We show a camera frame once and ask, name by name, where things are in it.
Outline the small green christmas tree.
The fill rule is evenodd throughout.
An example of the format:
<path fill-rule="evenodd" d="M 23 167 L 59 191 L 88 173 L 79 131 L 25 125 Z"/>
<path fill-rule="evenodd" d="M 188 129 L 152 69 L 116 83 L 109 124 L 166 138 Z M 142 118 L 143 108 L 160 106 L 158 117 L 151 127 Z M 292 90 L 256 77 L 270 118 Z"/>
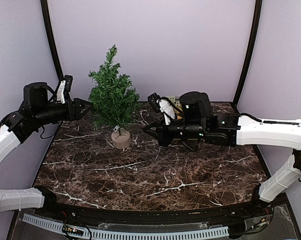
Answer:
<path fill-rule="evenodd" d="M 133 122 L 140 95 L 128 74 L 121 74 L 121 64 L 115 62 L 118 48 L 114 44 L 105 54 L 98 70 L 89 71 L 88 77 L 95 83 L 89 101 L 93 104 L 95 126 L 126 128 Z"/>

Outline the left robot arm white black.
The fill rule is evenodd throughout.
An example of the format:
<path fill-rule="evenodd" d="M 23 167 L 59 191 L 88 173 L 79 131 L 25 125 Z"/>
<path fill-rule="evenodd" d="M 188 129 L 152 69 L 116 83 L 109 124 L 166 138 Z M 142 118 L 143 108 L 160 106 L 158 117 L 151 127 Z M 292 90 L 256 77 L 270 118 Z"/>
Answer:
<path fill-rule="evenodd" d="M 17 111 L 0 121 L 0 164 L 34 132 L 46 125 L 82 119 L 92 108 L 89 101 L 69 95 L 73 78 L 60 80 L 52 89 L 45 82 L 34 82 L 23 88 L 23 101 Z M 27 189 L 0 189 L 0 213 L 22 209 L 42 209 L 50 218 L 61 214 L 56 195 L 44 186 Z"/>

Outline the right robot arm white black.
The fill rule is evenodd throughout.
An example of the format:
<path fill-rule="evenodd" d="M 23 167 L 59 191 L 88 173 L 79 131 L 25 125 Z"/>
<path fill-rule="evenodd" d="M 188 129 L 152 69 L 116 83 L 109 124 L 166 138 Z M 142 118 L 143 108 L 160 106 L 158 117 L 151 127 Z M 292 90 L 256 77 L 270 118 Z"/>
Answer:
<path fill-rule="evenodd" d="M 167 147 L 174 140 L 216 146 L 264 145 L 292 149 L 285 164 L 254 190 L 245 212 L 256 217 L 281 192 L 295 181 L 301 182 L 301 119 L 259 119 L 248 113 L 215 115 L 204 92 L 191 91 L 179 97 L 177 108 L 167 97 L 153 93 L 148 102 L 156 113 L 163 115 L 143 128 L 158 144 Z"/>

